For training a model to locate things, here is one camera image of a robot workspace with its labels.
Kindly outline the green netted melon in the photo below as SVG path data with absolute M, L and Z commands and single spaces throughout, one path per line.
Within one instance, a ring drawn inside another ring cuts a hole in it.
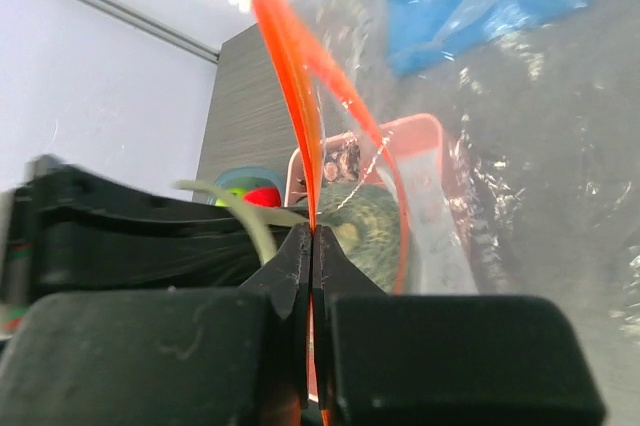
M 178 180 L 173 187 L 213 196 L 221 188 L 200 180 Z M 262 265 L 277 252 L 271 226 L 293 227 L 307 221 L 306 216 L 288 208 L 262 207 L 236 198 L 229 199 L 228 208 L 248 233 Z M 332 230 L 349 261 L 384 292 L 393 292 L 401 234 L 392 193 L 367 183 L 324 186 L 317 220 Z

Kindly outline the clear zip top bag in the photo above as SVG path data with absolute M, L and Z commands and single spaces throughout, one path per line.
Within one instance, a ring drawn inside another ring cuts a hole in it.
M 637 424 L 639 0 L 229 3 L 348 258 L 387 292 L 550 300 Z

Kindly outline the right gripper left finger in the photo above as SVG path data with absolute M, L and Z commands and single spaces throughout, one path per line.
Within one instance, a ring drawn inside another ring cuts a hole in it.
M 308 401 L 311 234 L 237 288 L 73 292 L 1 357 L 5 425 L 296 425 Z

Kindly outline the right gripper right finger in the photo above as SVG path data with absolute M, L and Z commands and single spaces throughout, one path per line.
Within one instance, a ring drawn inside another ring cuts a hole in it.
M 606 406 L 551 301 L 388 295 L 313 235 L 317 392 L 327 425 L 600 425 Z

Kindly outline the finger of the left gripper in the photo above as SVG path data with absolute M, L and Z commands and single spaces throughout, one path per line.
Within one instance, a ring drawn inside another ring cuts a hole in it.
M 308 306 L 308 231 L 271 226 L 262 265 L 228 207 L 154 195 L 52 157 L 1 195 L 1 332 L 46 296 L 73 291 L 240 287 L 270 295 L 283 317 Z

